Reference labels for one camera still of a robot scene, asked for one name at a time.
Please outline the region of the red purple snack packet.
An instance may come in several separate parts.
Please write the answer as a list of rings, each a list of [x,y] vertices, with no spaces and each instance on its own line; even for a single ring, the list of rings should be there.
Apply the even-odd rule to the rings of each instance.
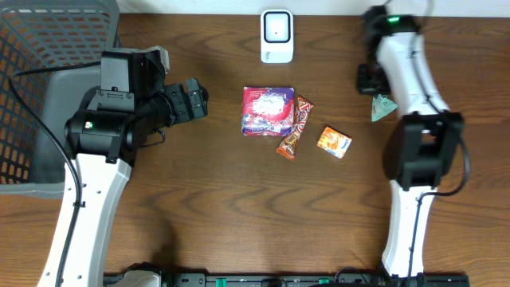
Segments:
[[[241,132],[245,136],[286,136],[294,125],[294,88],[244,87]]]

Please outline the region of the red orange candy bar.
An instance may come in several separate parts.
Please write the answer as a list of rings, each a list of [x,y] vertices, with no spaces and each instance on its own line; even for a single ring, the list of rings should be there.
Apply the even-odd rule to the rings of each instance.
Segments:
[[[278,154],[289,160],[295,159],[297,145],[304,131],[306,123],[308,122],[308,118],[313,107],[314,104],[311,101],[302,96],[298,96],[294,114],[294,125],[292,126],[291,132],[286,135],[286,137],[282,140],[276,149]]]

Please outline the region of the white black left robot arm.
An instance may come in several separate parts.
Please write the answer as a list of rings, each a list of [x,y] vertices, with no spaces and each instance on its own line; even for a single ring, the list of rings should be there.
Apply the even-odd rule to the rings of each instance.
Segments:
[[[40,286],[101,286],[112,224],[147,136],[203,118],[209,93],[198,79],[167,85],[168,53],[110,49],[100,85],[65,124],[65,189]]]

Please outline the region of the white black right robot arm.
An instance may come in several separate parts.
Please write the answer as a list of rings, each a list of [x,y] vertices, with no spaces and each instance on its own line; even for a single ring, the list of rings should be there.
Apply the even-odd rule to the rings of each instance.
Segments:
[[[463,187],[470,172],[461,133],[465,122],[451,112],[431,76],[422,26],[410,14],[390,14],[387,4],[362,16],[367,61],[359,65],[358,93],[391,96],[398,123],[382,156],[390,181],[390,225],[381,266],[388,285],[423,286],[423,245],[430,207],[456,150],[463,151]]]

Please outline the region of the small orange snack box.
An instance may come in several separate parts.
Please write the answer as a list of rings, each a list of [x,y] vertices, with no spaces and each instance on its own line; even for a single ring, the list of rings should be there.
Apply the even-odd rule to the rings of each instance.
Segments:
[[[326,127],[320,135],[317,146],[338,159],[342,159],[350,147],[352,138]]]

